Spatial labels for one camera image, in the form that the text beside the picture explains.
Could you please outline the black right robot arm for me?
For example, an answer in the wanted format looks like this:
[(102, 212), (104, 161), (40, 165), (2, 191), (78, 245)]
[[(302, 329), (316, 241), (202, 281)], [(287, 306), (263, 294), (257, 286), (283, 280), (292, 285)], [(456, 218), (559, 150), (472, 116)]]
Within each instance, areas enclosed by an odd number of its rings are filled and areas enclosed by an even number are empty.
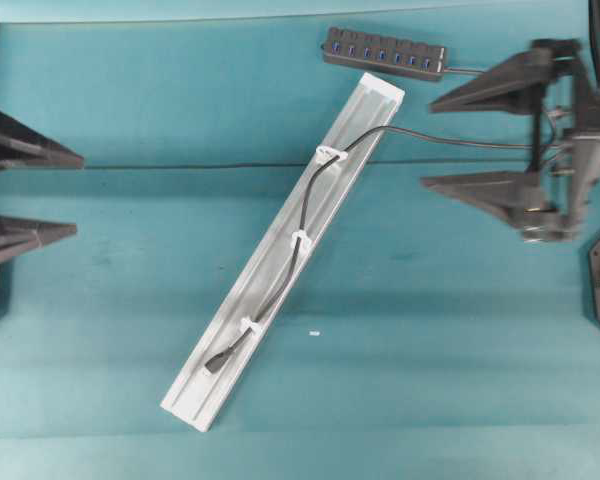
[[(533, 118), (531, 161), (525, 171), (424, 177), (422, 185), (481, 209), (519, 230), (527, 241), (573, 239), (584, 222), (589, 194), (600, 179), (600, 1), (589, 4), (589, 36), (597, 82), (590, 83), (576, 40), (539, 39), (530, 48), (434, 101), (434, 113), (503, 111)], [(572, 79), (573, 125), (560, 144), (571, 158), (564, 212), (541, 181), (541, 116), (547, 88)]]

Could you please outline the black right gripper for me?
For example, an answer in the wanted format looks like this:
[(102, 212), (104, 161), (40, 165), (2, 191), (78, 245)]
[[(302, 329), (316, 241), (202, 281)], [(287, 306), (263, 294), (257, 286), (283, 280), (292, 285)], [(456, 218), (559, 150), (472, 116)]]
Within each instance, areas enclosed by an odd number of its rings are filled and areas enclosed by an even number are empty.
[[(521, 230), (528, 242), (573, 239), (584, 222), (590, 191), (600, 179), (600, 91), (595, 90), (576, 40), (539, 39), (528, 51), (477, 76), (430, 104), (432, 113), (501, 111), (533, 118), (531, 162), (526, 173), (495, 171), (422, 177), (423, 187), (482, 210)], [(546, 203), (540, 186), (543, 155), (540, 121), (548, 86), (562, 76), (572, 80), (573, 125), (561, 140), (573, 170), (567, 207), (559, 213)]]

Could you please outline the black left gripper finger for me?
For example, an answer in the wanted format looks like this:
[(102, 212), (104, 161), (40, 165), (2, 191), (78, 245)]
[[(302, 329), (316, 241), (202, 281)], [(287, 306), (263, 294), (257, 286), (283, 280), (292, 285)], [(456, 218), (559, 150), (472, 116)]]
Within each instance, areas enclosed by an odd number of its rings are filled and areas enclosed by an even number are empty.
[(77, 233), (77, 226), (0, 216), (0, 264)]
[(83, 166), (82, 156), (0, 111), (0, 170)]

